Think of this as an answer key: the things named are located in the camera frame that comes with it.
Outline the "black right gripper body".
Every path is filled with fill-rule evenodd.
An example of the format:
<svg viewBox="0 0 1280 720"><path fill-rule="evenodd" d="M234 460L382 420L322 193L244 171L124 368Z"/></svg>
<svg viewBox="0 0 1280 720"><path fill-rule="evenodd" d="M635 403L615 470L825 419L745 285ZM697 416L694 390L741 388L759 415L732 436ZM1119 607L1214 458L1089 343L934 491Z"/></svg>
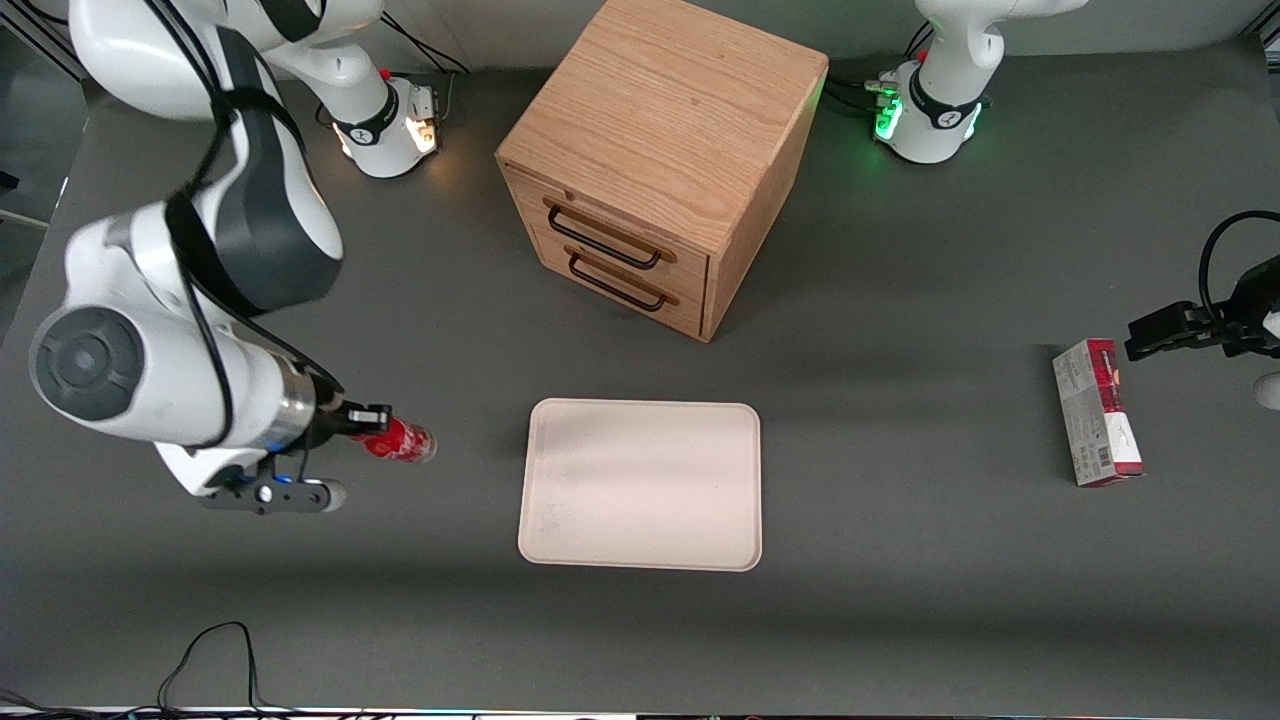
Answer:
<svg viewBox="0 0 1280 720"><path fill-rule="evenodd" d="M305 374L303 401L307 424L298 437L298 451L315 450L339 433L346 421L346 392L335 382Z"/></svg>

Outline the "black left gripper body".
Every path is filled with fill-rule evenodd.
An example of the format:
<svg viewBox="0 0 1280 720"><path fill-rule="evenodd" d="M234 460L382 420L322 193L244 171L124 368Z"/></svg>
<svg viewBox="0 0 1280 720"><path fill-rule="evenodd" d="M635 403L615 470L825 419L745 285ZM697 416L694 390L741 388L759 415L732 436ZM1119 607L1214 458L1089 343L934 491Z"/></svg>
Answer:
<svg viewBox="0 0 1280 720"><path fill-rule="evenodd" d="M1251 268L1228 300L1228 327L1233 340L1228 356L1260 354L1279 357L1279 255Z"/></svg>

